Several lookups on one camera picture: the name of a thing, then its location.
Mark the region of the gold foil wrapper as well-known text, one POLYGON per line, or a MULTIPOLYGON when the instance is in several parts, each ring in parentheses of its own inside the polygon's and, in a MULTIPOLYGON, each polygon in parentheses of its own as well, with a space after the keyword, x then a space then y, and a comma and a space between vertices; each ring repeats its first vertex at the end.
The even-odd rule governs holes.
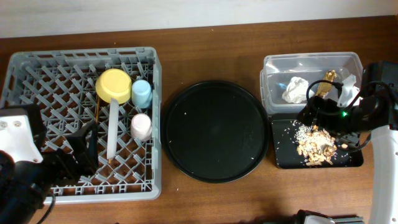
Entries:
MULTIPOLYGON (((323 79, 325 81, 333 82, 336 77, 337 77, 336 72, 334 70, 330 70, 330 71, 326 72, 323 79)), ((317 89, 317 92, 315 93, 315 95, 319 96, 321 98, 324 98, 330 92, 332 87, 333 87, 333 85, 330 83, 321 82, 318 86, 318 89, 317 89)))

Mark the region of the white tissue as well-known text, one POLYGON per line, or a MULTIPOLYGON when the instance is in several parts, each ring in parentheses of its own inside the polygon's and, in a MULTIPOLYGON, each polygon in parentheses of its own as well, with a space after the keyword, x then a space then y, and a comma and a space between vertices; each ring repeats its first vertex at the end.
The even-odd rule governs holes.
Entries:
POLYGON ((305 101, 309 83, 306 79, 292 77, 282 94, 282 99, 288 103, 299 104, 305 101))

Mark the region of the grey round plate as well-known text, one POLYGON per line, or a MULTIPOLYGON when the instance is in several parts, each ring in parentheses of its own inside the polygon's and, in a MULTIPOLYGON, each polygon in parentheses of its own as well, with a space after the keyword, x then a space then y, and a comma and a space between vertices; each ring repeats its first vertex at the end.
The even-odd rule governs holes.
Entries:
POLYGON ((111 160, 116 155, 117 139, 118 139, 118 115, 119 103, 112 98, 110 102, 109 123, 108 123, 108 140, 107 140, 107 159, 111 160))

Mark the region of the pink cup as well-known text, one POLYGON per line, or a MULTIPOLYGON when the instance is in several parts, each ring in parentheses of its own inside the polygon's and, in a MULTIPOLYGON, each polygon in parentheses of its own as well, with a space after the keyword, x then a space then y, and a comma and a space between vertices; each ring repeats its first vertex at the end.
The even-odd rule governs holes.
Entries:
POLYGON ((136 114, 131 120, 131 136, 142 142, 152 137, 152 121, 144 113, 136 114))

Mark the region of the yellow bowl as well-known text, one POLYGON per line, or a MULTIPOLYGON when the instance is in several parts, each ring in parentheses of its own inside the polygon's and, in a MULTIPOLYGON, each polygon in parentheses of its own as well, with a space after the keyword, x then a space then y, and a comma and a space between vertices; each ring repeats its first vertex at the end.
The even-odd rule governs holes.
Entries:
POLYGON ((123 104, 131 99, 132 80, 123 70, 111 68, 99 76, 95 90, 101 100, 110 103, 114 99, 123 104))

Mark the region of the light blue cup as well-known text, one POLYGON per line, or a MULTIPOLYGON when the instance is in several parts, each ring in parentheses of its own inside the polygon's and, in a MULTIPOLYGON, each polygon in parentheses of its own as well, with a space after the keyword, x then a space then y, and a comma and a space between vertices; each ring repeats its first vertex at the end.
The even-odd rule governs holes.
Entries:
POLYGON ((146 80, 136 80, 132 84, 132 103, 141 108, 150 108, 152 101, 152 87, 146 80))

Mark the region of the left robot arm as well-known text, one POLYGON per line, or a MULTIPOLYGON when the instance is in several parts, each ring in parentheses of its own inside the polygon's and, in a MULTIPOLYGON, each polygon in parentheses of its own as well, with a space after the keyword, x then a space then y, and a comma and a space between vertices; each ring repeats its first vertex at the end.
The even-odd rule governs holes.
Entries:
POLYGON ((73 150, 71 154, 60 148, 43 152, 40 163, 13 162, 1 153, 1 223, 29 223, 50 197, 50 206, 38 221, 43 223, 55 206, 56 196, 51 191, 54 185, 75 185, 82 176, 95 174, 99 166, 96 122, 68 135, 67 142, 73 150))

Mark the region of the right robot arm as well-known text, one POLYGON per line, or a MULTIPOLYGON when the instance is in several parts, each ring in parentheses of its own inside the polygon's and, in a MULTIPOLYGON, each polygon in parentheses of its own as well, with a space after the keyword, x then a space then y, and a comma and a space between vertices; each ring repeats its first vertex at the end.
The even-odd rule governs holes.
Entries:
POLYGON ((368 132, 373 144, 374 183, 370 223, 397 223, 397 64, 380 61, 363 70, 361 87, 318 80, 338 91, 336 101, 306 95, 307 105, 297 119, 304 125, 317 124, 335 134, 335 145, 346 152, 358 152, 347 137, 368 132))

